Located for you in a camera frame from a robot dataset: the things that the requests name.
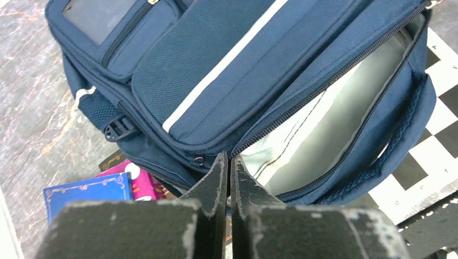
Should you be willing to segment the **black hardcover book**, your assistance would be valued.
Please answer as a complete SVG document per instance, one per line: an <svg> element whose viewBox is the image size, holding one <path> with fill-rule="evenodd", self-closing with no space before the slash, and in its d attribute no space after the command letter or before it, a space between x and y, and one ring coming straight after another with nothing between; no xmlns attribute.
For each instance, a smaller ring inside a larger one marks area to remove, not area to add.
<svg viewBox="0 0 458 259"><path fill-rule="evenodd" d="M109 155L105 160L103 160L98 165L98 167L99 167L100 172L104 172L114 166L119 165L120 163L124 162L125 160L127 160L127 156L125 155L125 153L122 150L118 149L117 151Z"/></svg>

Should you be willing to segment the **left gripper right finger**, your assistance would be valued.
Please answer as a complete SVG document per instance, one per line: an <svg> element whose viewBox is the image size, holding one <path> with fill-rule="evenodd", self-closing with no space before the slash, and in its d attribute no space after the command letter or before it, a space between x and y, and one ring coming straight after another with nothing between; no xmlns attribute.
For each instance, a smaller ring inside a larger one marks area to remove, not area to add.
<svg viewBox="0 0 458 259"><path fill-rule="evenodd" d="M375 209L288 206L231 160L234 258L409 258L390 219Z"/></svg>

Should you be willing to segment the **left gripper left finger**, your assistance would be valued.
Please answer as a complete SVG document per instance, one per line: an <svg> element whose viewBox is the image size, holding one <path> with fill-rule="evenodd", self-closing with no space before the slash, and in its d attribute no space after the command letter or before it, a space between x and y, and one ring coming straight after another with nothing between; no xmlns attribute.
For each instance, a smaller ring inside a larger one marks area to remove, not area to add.
<svg viewBox="0 0 458 259"><path fill-rule="evenodd" d="M78 201L57 215L37 258L224 258L228 157L184 195Z"/></svg>

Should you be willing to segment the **purple book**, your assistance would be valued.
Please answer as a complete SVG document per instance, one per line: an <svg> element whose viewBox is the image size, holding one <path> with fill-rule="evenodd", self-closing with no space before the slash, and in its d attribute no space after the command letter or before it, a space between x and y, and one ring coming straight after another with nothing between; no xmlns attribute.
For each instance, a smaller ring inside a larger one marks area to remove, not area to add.
<svg viewBox="0 0 458 259"><path fill-rule="evenodd" d="M130 173L131 190L133 199L136 201L151 201L161 199L174 199L175 196L169 192L158 180L152 177L146 170L125 160L120 164L113 166L95 177L114 175L118 173Z"/></svg>

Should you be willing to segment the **navy blue backpack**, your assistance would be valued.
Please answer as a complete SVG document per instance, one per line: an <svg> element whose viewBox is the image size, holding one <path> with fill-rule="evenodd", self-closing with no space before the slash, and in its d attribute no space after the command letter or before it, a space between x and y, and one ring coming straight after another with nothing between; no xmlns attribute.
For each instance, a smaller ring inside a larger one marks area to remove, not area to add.
<svg viewBox="0 0 458 259"><path fill-rule="evenodd" d="M49 1L78 108L181 195L218 154L293 205L344 205L433 112L431 1Z"/></svg>

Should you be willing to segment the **blue landscape cover book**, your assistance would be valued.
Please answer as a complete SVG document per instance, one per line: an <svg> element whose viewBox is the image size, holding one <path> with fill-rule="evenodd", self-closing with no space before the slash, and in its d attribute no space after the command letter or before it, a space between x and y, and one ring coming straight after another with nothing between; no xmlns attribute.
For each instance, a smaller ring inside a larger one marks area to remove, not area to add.
<svg viewBox="0 0 458 259"><path fill-rule="evenodd" d="M48 225L69 202L133 199L128 172L44 188L43 195Z"/></svg>

